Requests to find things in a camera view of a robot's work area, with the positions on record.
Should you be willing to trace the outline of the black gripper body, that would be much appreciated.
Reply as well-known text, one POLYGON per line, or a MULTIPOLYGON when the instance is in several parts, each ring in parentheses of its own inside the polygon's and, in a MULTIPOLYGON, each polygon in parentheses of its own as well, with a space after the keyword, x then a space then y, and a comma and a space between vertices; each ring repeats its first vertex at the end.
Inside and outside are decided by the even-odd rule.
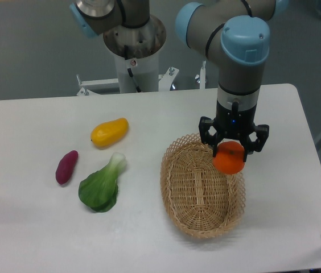
POLYGON ((219 102, 216 105, 216 116, 213 127, 216 132, 209 136, 211 142, 221 142, 223 139, 239 140, 240 142, 251 142, 250 134, 254 133, 254 116, 257 105, 248 110, 237 112, 223 107, 219 102))

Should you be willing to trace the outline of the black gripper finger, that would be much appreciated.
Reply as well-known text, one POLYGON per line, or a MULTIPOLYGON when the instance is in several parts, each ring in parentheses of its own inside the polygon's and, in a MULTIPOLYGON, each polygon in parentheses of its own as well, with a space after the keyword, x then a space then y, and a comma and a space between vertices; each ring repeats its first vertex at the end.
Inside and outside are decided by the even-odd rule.
POLYGON ((248 155, 254 152, 261 152, 268 137, 269 137, 269 125, 255 125, 253 124, 251 129, 246 134, 241 135, 241 145, 244 148, 244 163, 247 160, 248 155), (256 139, 251 140, 250 135, 256 134, 256 139))
POLYGON ((220 143, 220 137, 218 131, 213 135, 210 134, 210 128, 217 129, 216 122, 214 119, 202 116, 199 121, 199 134, 202 144, 207 144, 212 150, 212 156, 215 157, 217 154, 217 147, 220 143))

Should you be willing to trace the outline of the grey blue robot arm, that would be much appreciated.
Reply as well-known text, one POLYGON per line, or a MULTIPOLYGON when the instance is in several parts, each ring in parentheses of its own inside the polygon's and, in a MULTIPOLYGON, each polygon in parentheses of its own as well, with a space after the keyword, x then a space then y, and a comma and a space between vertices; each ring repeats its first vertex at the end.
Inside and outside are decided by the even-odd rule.
MULTIPOLYGON (((265 62, 270 51, 268 20, 288 1, 191 2, 175 19, 178 38, 218 67, 216 116, 201 117, 201 141, 217 150, 224 139, 241 143, 244 155, 262 150, 268 125, 256 125, 265 62)), ((123 93, 158 90, 158 53, 166 41, 163 23, 150 13, 149 1, 74 1, 70 11, 88 37, 102 36, 118 61, 123 93)))

